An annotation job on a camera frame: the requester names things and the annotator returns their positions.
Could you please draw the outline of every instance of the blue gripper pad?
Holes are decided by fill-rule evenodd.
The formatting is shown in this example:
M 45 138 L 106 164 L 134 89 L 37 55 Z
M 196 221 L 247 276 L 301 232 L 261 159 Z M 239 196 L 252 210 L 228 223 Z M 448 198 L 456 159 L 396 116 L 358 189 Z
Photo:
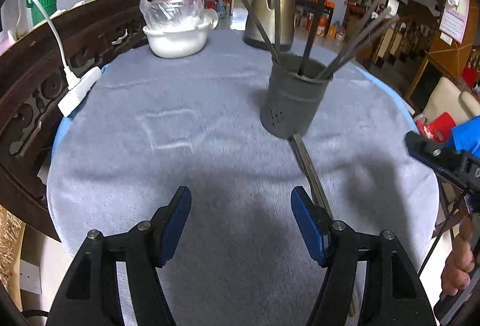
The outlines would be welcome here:
M 162 249 L 160 252 L 161 266 L 165 265 L 167 261 L 171 260 L 177 249 L 177 245 L 182 236 L 185 222 L 187 221 L 188 214 L 191 208 L 191 193 L 190 190 L 185 187 L 183 193 L 180 196 L 180 200 L 177 203 L 175 210 L 173 211 L 171 218 L 165 227 L 165 232 L 162 237 Z
M 308 253 L 320 266 L 325 265 L 327 258 L 328 243 L 324 234 L 318 229 L 315 219 L 310 211 L 315 208 L 310 197 L 303 187 L 295 187 L 291 194 L 292 212 L 297 221 L 298 228 L 305 245 L 307 245 Z

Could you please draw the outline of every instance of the bottle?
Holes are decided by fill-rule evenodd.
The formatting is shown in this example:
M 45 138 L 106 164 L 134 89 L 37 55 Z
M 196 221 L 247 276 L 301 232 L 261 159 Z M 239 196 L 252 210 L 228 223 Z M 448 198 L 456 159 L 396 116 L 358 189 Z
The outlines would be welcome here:
M 225 16 L 226 16 L 226 5 L 223 3 L 223 0 L 218 0 L 217 13 L 218 13 L 218 18 L 225 18 Z

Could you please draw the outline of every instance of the metal screw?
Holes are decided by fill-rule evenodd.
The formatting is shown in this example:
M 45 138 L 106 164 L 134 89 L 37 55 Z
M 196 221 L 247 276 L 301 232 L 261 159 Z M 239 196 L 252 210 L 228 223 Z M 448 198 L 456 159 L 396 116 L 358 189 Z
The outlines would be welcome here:
M 137 228 L 140 231 L 145 231 L 145 230 L 148 230 L 151 227 L 151 225 L 152 224 L 148 220 L 144 220 L 143 222 L 140 222 L 139 224 L 137 224 Z
M 90 239 L 90 240 L 95 240 L 97 238 L 97 236 L 100 235 L 100 231 L 98 231 L 96 228 L 94 228 L 93 230 L 90 230 L 88 233 L 87 233 L 87 238 Z
M 393 233 L 393 231 L 390 231 L 390 230 L 385 230 L 383 232 L 383 236 L 388 240 L 392 240 L 393 238 L 395 238 L 395 234 Z
M 346 225 L 341 220 L 335 220 L 335 222 L 332 223 L 332 227 L 337 231 L 343 231 Z

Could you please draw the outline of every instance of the utensil holder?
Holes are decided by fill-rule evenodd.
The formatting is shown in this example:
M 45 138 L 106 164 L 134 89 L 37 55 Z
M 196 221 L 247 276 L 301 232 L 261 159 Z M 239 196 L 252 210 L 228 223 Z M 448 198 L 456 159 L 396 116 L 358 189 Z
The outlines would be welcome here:
M 265 103 L 260 111 L 263 127 L 272 135 L 288 139 L 293 134 L 305 135 L 325 95 L 329 80 L 315 80 L 325 66 L 308 59 L 305 74 L 298 75 L 302 57 L 280 53 L 277 64 L 272 61 L 272 73 Z

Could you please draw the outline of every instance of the electric kettle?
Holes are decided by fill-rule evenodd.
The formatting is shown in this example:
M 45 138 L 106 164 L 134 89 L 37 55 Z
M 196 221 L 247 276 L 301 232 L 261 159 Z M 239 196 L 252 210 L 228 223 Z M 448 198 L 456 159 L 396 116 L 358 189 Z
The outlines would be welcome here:
M 275 0 L 252 0 L 251 8 L 263 26 L 263 29 L 265 29 L 268 38 L 272 44 L 274 44 Z M 292 46 L 296 10 L 295 0 L 280 0 L 280 50 L 282 51 L 289 51 Z M 243 41 L 253 47 L 264 50 L 268 49 L 250 14 L 247 17 Z

